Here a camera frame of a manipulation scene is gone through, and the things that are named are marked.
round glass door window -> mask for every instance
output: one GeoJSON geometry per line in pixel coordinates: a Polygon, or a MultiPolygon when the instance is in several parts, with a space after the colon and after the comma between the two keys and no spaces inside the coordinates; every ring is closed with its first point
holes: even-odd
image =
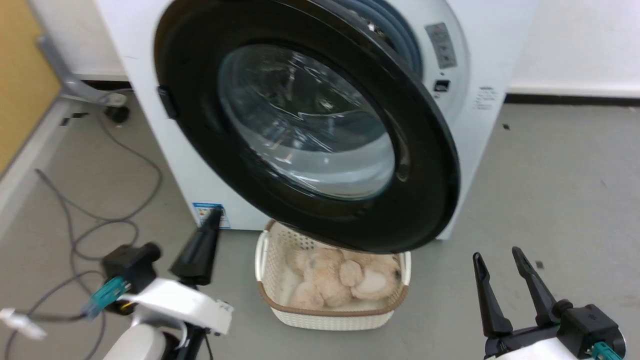
{"type": "Polygon", "coordinates": [[[275,45],[224,59],[218,92],[242,138],[273,170],[325,197],[362,200],[390,182],[391,139],[373,107],[327,65],[275,45]]]}

wooden door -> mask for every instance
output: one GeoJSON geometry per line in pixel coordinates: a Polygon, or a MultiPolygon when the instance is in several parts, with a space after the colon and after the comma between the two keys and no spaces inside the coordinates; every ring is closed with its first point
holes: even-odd
{"type": "Polygon", "coordinates": [[[26,0],[0,1],[0,177],[61,87],[36,45],[40,34],[26,0]]]}

blue and white sticker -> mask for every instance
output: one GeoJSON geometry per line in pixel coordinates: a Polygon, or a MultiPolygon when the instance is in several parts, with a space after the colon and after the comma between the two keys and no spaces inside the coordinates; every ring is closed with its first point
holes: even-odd
{"type": "Polygon", "coordinates": [[[222,208],[222,217],[220,218],[220,229],[231,229],[231,223],[229,217],[227,217],[227,211],[222,204],[216,204],[214,202],[194,202],[193,208],[196,211],[200,226],[207,219],[212,208],[222,208]]]}

black baseboard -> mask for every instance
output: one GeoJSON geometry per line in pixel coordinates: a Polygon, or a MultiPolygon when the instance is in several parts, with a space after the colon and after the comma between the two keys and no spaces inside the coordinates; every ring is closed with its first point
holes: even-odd
{"type": "MultiPolygon", "coordinates": [[[[128,81],[85,80],[84,82],[96,89],[105,91],[131,88],[131,84],[128,81]]],[[[640,106],[640,98],[507,94],[507,96],[504,98],[504,103],[538,105],[640,106]]]]}
{"type": "Polygon", "coordinates": [[[507,94],[505,104],[640,106],[640,98],[507,94]]]}

teal connector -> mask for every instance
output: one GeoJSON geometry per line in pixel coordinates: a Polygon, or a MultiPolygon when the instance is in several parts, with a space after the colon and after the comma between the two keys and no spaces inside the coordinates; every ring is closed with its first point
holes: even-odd
{"type": "Polygon", "coordinates": [[[618,356],[615,351],[611,350],[611,348],[603,342],[599,342],[596,343],[596,345],[593,345],[591,357],[596,360],[622,360],[622,358],[618,356]]]}
{"type": "Polygon", "coordinates": [[[91,295],[89,303],[83,307],[83,313],[88,319],[93,320],[105,307],[114,303],[125,292],[127,292],[127,283],[122,277],[116,276],[91,295]]]}

